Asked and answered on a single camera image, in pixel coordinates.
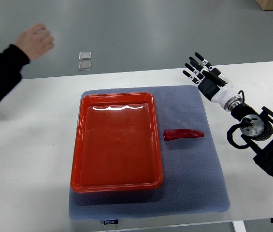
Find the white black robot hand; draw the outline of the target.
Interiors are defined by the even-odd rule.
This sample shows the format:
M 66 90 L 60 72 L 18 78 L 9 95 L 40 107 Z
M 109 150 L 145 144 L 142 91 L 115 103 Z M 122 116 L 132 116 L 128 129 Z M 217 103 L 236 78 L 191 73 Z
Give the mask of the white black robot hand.
M 198 52 L 194 54 L 200 62 L 193 57 L 189 57 L 191 65 L 185 63 L 185 66 L 196 77 L 185 70 L 182 73 L 194 84 L 198 85 L 198 90 L 206 99 L 219 104 L 227 112 L 231 112 L 237 105 L 244 102 L 243 97 L 233 91 L 231 82 L 226 77 L 223 77 L 218 69 L 213 69 L 213 65 Z

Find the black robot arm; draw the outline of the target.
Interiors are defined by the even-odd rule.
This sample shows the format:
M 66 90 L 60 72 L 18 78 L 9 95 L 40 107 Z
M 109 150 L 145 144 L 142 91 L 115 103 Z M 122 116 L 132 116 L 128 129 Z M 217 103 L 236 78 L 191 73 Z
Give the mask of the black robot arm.
M 273 112 L 263 107 L 257 113 L 245 103 L 244 91 L 235 92 L 232 83 L 217 67 L 199 53 L 189 57 L 183 71 L 209 101 L 218 103 L 238 124 L 227 131 L 227 141 L 237 149 L 251 148 L 253 158 L 264 172 L 273 177 Z

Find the person's bare hand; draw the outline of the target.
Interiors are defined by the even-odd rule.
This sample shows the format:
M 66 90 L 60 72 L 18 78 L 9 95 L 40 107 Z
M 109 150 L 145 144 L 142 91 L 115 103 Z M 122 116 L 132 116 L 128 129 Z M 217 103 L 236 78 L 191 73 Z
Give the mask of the person's bare hand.
M 54 37 L 45 24 L 38 23 L 24 30 L 15 42 L 30 61 L 36 60 L 54 48 Z

